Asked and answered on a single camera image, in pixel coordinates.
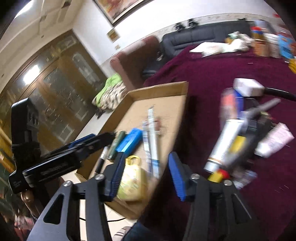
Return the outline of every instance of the green blanket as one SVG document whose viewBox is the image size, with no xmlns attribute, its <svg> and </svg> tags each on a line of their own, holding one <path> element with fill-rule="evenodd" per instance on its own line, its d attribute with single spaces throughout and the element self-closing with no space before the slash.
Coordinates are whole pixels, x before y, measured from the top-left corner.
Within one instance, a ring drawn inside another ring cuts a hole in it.
<svg viewBox="0 0 296 241">
<path fill-rule="evenodd" d="M 105 86 L 104 88 L 96 95 L 96 106 L 100 107 L 100 100 L 102 95 L 106 92 L 106 90 L 111 87 L 111 86 L 115 86 L 116 84 L 118 84 L 119 82 L 121 82 L 121 77 L 119 74 L 114 74 L 112 75 L 110 78 L 108 78 L 106 80 Z"/>
</svg>

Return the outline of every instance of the tile floor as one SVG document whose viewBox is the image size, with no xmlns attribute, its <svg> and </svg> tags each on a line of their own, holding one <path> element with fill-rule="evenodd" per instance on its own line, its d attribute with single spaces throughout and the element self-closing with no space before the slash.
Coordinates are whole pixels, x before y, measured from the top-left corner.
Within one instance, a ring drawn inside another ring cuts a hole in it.
<svg viewBox="0 0 296 241">
<path fill-rule="evenodd" d="M 93 118 L 88 122 L 88 124 L 84 127 L 84 129 L 81 131 L 81 133 L 78 135 L 76 139 L 80 139 L 91 133 L 97 134 L 101 130 L 101 128 L 103 127 L 103 125 L 108 120 L 111 114 L 112 112 L 104 113 L 99 119 L 97 119 L 97 116 L 94 115 Z M 73 183 L 79 183 L 80 181 L 75 176 L 74 174 L 75 172 L 76 171 L 70 172 L 62 177 L 65 181 L 71 180 Z M 117 219 L 124 218 L 122 215 L 115 212 L 114 210 L 112 210 L 106 205 L 105 205 L 105 211 L 106 211 L 107 220 L 117 220 Z M 85 219 L 85 200 L 80 201 L 80 217 Z M 137 220 L 124 219 L 117 222 L 109 222 L 108 225 L 109 225 L 111 236 L 116 234 L 117 231 L 119 231 L 124 226 L 133 226 L 133 224 L 136 221 Z M 85 221 L 83 220 L 80 220 L 80 237 L 81 237 L 81 240 L 87 240 Z"/>
</svg>

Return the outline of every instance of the white tube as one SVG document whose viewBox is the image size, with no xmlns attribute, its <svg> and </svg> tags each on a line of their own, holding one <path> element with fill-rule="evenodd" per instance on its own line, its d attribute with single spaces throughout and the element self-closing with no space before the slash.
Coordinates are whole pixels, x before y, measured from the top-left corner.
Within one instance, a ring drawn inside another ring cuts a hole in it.
<svg viewBox="0 0 296 241">
<path fill-rule="evenodd" d="M 224 125 L 219 139 L 214 146 L 204 169 L 207 172 L 213 173 L 217 171 L 220 166 L 223 165 L 224 157 L 228 153 L 228 150 L 237 137 L 240 129 L 242 128 L 244 121 L 237 119 L 228 119 Z"/>
</svg>

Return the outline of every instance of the ceiling light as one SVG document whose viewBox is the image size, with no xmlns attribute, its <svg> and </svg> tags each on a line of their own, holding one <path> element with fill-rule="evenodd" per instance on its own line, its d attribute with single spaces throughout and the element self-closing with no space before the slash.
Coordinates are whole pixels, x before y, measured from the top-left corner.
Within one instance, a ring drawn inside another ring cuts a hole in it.
<svg viewBox="0 0 296 241">
<path fill-rule="evenodd" d="M 30 1 L 30 2 L 28 2 L 28 3 L 26 4 L 26 6 L 24 6 L 24 7 L 23 7 L 23 8 L 17 13 L 17 15 L 15 16 L 15 18 L 18 17 L 19 15 L 21 15 L 22 13 L 28 11 L 32 6 L 33 6 L 33 0 Z"/>
<path fill-rule="evenodd" d="M 40 69 L 38 65 L 34 65 L 24 76 L 23 81 L 26 85 L 32 83 L 39 75 Z"/>
</svg>

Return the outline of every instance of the metal screw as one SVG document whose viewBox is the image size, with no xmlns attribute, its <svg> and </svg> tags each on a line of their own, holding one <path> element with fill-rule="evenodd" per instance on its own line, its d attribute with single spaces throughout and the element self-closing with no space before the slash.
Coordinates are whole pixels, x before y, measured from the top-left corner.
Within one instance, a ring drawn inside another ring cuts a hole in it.
<svg viewBox="0 0 296 241">
<path fill-rule="evenodd" d="M 191 174 L 190 178 L 193 180 L 197 180 L 200 178 L 200 176 L 198 174 L 194 173 L 194 174 Z"/>
<path fill-rule="evenodd" d="M 224 181 L 224 185 L 225 185 L 225 186 L 231 186 L 231 185 L 232 185 L 232 181 L 230 181 L 230 180 L 225 180 L 225 181 Z"/>
<path fill-rule="evenodd" d="M 72 182 L 71 181 L 65 181 L 64 183 L 63 183 L 63 186 L 64 187 L 68 187 L 68 186 L 71 186 L 72 185 Z"/>
<path fill-rule="evenodd" d="M 96 175 L 96 177 L 95 177 L 96 180 L 102 180 L 102 179 L 104 179 L 104 178 L 105 178 L 104 174 L 98 174 L 98 175 Z"/>
</svg>

